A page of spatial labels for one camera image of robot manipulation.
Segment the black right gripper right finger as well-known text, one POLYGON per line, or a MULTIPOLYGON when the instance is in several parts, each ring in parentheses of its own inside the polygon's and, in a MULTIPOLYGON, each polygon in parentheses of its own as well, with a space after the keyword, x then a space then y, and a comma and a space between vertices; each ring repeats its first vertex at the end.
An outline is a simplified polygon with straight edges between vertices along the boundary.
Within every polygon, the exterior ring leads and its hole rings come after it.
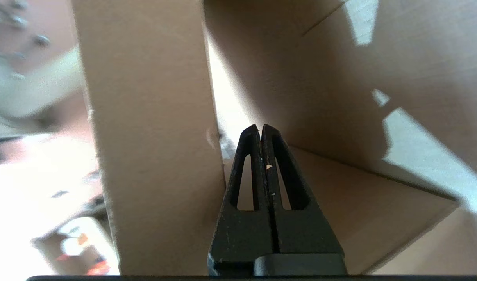
POLYGON ((279 130, 263 126, 261 149, 274 249, 282 254, 343 254, 279 130))

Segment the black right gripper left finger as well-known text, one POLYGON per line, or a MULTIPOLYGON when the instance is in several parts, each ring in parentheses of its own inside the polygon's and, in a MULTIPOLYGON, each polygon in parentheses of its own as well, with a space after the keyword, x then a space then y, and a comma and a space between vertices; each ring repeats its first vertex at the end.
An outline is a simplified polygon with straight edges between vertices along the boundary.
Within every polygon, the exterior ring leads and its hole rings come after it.
POLYGON ((275 218, 277 167, 273 160, 269 125, 256 125, 240 135, 229 181, 207 256, 210 276, 273 276, 278 254, 275 218), (245 159, 250 157, 252 210, 238 208, 245 159))

